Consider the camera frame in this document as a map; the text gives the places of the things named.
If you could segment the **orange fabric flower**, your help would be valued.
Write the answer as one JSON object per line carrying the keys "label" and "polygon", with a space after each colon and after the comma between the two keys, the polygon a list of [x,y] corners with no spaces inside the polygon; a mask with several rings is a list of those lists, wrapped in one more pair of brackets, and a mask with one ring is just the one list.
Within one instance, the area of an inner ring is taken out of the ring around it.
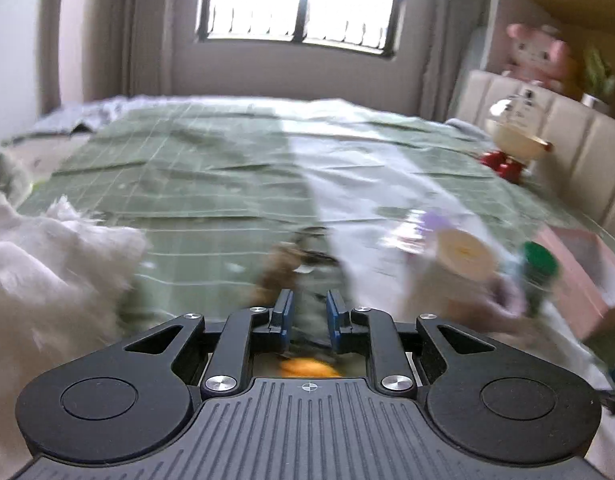
{"label": "orange fabric flower", "polygon": [[293,358],[280,362],[280,374],[289,378],[339,378],[341,374],[330,364],[313,358]]}

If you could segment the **brown furry toy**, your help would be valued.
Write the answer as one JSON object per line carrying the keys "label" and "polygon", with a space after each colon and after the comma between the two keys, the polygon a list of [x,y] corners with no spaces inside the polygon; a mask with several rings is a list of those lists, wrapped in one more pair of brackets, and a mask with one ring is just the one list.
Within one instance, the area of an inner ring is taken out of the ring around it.
{"label": "brown furry toy", "polygon": [[272,306],[285,289],[294,293],[285,356],[337,363],[329,339],[326,299],[329,292],[339,292],[348,302],[350,286],[342,263],[330,251],[324,226],[308,226],[271,248],[250,292],[250,304]]}

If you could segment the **clear jar cream lid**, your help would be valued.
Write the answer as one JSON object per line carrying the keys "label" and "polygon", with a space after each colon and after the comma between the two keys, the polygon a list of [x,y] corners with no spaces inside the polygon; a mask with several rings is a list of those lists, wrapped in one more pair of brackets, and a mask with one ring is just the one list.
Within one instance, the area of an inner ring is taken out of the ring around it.
{"label": "clear jar cream lid", "polygon": [[411,259],[403,312],[458,316],[492,297],[498,261],[480,238],[459,229],[432,232]]}

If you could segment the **pink purple plastic package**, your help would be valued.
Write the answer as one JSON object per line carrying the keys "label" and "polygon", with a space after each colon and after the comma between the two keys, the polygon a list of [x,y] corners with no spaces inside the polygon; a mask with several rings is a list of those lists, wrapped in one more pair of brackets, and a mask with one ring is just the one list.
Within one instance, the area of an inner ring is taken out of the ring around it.
{"label": "pink purple plastic package", "polygon": [[428,240],[437,231],[452,230],[458,224],[434,210],[411,209],[395,228],[381,238],[382,247],[397,249],[410,255],[426,250]]}

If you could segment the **green lid jar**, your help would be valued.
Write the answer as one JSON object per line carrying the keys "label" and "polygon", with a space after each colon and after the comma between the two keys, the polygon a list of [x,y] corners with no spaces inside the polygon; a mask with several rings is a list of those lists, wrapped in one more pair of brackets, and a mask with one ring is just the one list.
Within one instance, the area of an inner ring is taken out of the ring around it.
{"label": "green lid jar", "polygon": [[543,245],[525,242],[519,250],[517,281],[524,293],[525,313],[529,318],[539,314],[548,298],[560,266],[555,256]]}

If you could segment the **white fringed blanket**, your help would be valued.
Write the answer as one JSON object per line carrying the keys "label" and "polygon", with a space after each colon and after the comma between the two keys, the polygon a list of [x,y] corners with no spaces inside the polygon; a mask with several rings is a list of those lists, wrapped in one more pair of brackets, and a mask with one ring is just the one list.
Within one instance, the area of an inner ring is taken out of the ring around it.
{"label": "white fringed blanket", "polygon": [[145,234],[101,226],[68,200],[24,216],[0,197],[0,479],[29,458],[15,419],[22,388],[121,336],[118,304]]}

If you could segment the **pink cardboard box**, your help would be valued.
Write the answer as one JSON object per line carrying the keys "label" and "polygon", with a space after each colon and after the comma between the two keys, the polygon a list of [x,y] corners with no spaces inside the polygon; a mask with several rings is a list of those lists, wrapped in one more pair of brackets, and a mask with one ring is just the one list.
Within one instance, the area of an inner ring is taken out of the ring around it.
{"label": "pink cardboard box", "polygon": [[553,301],[577,339],[615,330],[615,255],[589,231],[543,226],[536,243],[559,263]]}

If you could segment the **cream round toy red feet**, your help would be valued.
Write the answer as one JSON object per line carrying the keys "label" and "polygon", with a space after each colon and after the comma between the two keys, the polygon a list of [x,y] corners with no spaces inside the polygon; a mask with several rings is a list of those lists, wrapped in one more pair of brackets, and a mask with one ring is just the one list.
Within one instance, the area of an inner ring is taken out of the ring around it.
{"label": "cream round toy red feet", "polygon": [[481,164],[507,182],[519,184],[531,162],[553,150],[553,144],[537,135],[544,118],[545,108],[532,90],[496,101],[484,121],[494,148],[482,154]]}

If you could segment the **beige padded headboard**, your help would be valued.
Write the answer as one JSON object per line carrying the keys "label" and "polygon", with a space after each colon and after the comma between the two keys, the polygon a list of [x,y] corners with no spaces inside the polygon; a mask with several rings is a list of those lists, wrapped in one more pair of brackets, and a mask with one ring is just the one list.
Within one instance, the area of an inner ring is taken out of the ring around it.
{"label": "beige padded headboard", "polygon": [[615,120],[555,92],[530,89],[545,110],[537,134],[553,144],[534,166],[536,179],[615,238]]}

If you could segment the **pink plush toy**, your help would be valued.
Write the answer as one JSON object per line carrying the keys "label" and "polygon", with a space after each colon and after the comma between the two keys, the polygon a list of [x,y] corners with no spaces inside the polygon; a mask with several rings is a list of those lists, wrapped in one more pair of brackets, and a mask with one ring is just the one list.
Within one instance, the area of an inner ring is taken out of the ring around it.
{"label": "pink plush toy", "polygon": [[506,32],[511,47],[503,76],[560,94],[570,94],[577,88],[577,63],[559,29],[510,24]]}

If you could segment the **green potted plant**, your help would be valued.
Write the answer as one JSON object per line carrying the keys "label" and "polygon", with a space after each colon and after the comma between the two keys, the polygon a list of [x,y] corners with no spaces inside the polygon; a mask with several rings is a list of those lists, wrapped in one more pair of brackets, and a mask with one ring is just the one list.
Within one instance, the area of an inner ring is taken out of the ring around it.
{"label": "green potted plant", "polygon": [[594,110],[607,112],[615,98],[615,73],[596,47],[584,51],[583,61],[582,103]]}

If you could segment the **grey curtain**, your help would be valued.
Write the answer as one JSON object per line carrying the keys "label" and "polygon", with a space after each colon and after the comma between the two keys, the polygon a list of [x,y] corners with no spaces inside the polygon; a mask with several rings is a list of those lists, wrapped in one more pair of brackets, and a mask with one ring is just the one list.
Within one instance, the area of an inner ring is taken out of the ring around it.
{"label": "grey curtain", "polygon": [[486,24],[491,0],[433,0],[431,37],[427,41],[418,115],[446,116],[460,63],[472,33]]}

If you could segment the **window with black frame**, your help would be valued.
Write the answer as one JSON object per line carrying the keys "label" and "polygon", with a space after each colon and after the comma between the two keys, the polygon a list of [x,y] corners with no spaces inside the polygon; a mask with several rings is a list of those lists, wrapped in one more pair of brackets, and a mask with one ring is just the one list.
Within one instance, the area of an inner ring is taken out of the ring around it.
{"label": "window with black frame", "polygon": [[198,0],[200,41],[303,44],[390,58],[404,0]]}

